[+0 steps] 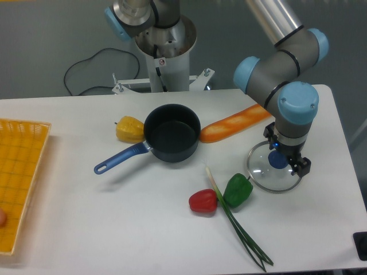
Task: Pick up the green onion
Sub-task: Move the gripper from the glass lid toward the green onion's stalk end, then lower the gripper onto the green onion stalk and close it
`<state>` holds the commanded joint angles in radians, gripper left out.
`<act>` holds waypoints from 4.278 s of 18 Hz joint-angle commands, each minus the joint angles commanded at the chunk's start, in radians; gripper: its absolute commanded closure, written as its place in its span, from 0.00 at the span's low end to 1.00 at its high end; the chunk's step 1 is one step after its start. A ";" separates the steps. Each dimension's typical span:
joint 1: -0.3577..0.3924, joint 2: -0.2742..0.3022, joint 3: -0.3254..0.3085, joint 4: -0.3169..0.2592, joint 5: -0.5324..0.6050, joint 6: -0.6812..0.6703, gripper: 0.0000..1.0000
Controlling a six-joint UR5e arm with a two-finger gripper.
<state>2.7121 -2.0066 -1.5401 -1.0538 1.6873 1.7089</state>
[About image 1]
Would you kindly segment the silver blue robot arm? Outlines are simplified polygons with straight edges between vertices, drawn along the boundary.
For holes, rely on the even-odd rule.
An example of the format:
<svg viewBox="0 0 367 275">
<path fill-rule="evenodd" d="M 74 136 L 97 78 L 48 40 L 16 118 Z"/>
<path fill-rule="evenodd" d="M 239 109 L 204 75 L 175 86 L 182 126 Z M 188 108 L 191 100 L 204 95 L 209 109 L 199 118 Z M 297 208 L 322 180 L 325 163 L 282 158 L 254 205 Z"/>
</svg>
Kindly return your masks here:
<svg viewBox="0 0 367 275">
<path fill-rule="evenodd" d="M 233 81 L 275 118 L 264 136 L 270 148 L 286 158 L 292 173 L 302 177 L 311 167 L 301 150 L 319 98 L 311 85 L 297 78 L 327 55 L 329 42 L 318 29 L 305 29 L 286 1 L 247 4 L 276 53 L 266 60 L 245 58 Z M 181 14 L 178 1 L 115 1 L 104 14 L 121 40 L 134 40 L 145 54 L 153 92 L 189 89 L 188 54 L 197 36 L 192 21 Z"/>
</svg>

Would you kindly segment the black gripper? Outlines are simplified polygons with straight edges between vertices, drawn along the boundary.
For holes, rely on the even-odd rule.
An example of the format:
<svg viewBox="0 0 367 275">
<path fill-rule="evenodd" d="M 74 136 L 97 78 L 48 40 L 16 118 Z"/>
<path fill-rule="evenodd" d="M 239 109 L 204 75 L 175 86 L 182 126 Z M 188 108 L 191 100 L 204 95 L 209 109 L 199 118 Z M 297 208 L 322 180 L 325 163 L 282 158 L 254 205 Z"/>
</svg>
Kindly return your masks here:
<svg viewBox="0 0 367 275">
<path fill-rule="evenodd" d="M 303 139 L 276 136 L 274 122 L 265 127 L 263 135 L 268 140 L 270 149 L 276 149 L 277 152 L 290 159 L 292 176 L 305 176 L 310 172 L 311 161 L 306 157 L 300 157 L 300 152 L 304 146 Z"/>
</svg>

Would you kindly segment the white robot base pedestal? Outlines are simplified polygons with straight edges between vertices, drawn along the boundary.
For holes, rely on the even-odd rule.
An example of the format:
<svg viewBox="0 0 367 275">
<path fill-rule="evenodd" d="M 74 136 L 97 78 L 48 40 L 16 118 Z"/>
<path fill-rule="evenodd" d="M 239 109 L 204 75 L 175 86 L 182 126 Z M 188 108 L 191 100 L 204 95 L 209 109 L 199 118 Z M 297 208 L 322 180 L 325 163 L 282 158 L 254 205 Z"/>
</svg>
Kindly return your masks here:
<svg viewBox="0 0 367 275">
<path fill-rule="evenodd" d="M 144 55 L 150 89 L 155 92 L 203 91 L 215 71 L 205 68 L 190 75 L 190 52 L 197 41 L 196 27 L 186 16 L 167 29 L 152 26 L 135 36 L 134 41 Z"/>
</svg>

